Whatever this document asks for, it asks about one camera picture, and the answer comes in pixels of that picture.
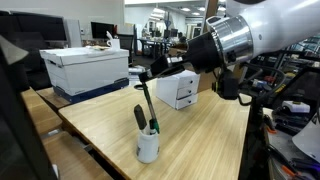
white box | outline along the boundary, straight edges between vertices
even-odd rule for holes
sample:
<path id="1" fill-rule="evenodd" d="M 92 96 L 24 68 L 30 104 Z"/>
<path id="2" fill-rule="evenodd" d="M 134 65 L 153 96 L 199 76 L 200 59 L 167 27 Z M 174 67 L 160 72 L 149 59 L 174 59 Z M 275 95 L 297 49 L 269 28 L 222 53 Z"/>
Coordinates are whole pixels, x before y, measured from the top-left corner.
<path id="1" fill-rule="evenodd" d="M 40 50 L 51 84 L 70 96 L 128 78 L 127 50 L 89 48 Z"/>
<path id="2" fill-rule="evenodd" d="M 200 76 L 192 71 L 159 78 L 157 80 L 156 96 L 175 109 L 181 109 L 198 100 L 198 85 Z"/>

